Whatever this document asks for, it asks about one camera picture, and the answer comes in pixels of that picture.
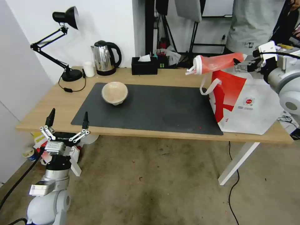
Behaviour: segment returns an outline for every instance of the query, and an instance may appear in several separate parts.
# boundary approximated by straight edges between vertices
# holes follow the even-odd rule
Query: lamp arm
[[[59,37],[51,40],[51,41],[48,41],[46,44],[42,45],[42,46],[39,46],[39,44],[41,44],[44,40],[48,39],[49,37],[51,37],[52,35],[58,33],[62,31],[63,34],[60,35]],[[51,60],[52,62],[56,63],[57,65],[59,65],[60,67],[64,68],[64,69],[69,69],[69,65],[67,64],[64,64],[62,63],[61,61],[53,58],[52,56],[48,55],[47,53],[43,52],[42,51],[42,48],[51,44],[52,42],[56,41],[57,39],[65,36],[66,34],[68,33],[68,28],[67,27],[61,27],[59,28],[57,31],[53,32],[52,34],[48,35],[47,37],[43,38],[42,40],[39,40],[38,42],[35,42],[33,44],[30,45],[31,49],[39,54],[41,54],[42,56],[46,57],[47,59]]]

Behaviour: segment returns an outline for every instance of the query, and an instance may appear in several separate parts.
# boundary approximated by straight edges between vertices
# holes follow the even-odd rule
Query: wooden table
[[[159,69],[157,75],[131,75],[130,68],[118,68],[117,72],[110,76],[87,77],[86,87],[80,92],[67,93],[56,84],[35,108],[20,122],[16,127],[20,131],[39,131],[39,128],[45,124],[46,117],[52,108],[56,109],[53,128],[56,131],[77,133],[81,130],[80,126],[71,125],[75,114],[86,99],[87,95],[97,82],[108,83],[111,81],[120,81],[125,84],[139,85],[159,85],[176,87],[200,87],[202,77],[199,75],[185,76],[181,69]],[[84,85],[84,79],[75,82],[64,82],[63,87],[79,90]],[[152,138],[178,138],[178,139],[196,139],[212,141],[234,141],[246,142],[237,156],[231,161],[224,172],[219,177],[220,185],[234,174],[239,166],[254,151],[260,143],[291,144],[293,142],[289,134],[276,122],[264,135],[227,133],[223,136],[208,134],[175,133],[162,131],[131,130],[108,127],[90,127],[89,131],[96,135],[115,135],[115,136],[134,136],[134,137],[152,137]]]

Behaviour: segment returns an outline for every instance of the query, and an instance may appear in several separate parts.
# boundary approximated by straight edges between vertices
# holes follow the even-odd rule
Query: black desk mat
[[[71,124],[82,125],[87,111],[94,127],[223,135],[199,88],[126,84],[127,98],[114,106],[101,96],[104,85],[94,85]]]

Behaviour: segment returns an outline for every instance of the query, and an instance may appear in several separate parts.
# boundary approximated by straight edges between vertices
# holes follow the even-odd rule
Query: kettle handle
[[[119,56],[119,61],[116,62],[116,67],[119,67],[119,65],[121,64],[121,61],[122,61],[121,50],[119,49],[119,47],[115,43],[106,42],[106,45],[109,46],[110,48],[114,48],[117,51],[118,56]]]

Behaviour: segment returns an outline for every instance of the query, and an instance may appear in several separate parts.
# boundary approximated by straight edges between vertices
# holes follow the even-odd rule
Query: lamp base
[[[66,82],[76,81],[79,80],[81,77],[82,77],[82,72],[76,69],[66,70],[62,74],[62,80]]]

